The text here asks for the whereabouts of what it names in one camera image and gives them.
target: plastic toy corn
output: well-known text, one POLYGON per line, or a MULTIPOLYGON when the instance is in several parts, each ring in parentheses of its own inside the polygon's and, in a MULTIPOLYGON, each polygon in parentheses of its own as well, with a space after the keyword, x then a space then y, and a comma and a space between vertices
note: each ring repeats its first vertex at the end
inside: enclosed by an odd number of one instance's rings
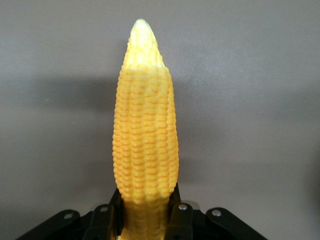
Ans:
POLYGON ((146 21, 135 22, 118 78, 113 167, 124 202, 121 240, 161 240, 178 181, 173 83, 146 21))

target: gray background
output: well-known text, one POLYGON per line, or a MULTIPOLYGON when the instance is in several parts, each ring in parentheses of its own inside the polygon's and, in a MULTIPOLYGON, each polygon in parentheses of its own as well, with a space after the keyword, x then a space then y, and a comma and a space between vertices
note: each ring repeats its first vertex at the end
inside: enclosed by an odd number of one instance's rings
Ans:
POLYGON ((180 193, 270 240, 320 239, 320 2, 0 3, 0 239, 114 189, 113 111, 144 18, 175 90, 180 193))

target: corn cob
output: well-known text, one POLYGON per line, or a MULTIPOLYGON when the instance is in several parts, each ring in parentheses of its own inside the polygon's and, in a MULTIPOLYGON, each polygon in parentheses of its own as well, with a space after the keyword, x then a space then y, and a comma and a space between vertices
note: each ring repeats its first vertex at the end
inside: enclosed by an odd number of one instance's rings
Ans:
POLYGON ((173 83, 146 21, 135 22, 118 78, 113 168, 124 202, 121 240, 162 240, 178 180, 173 83))

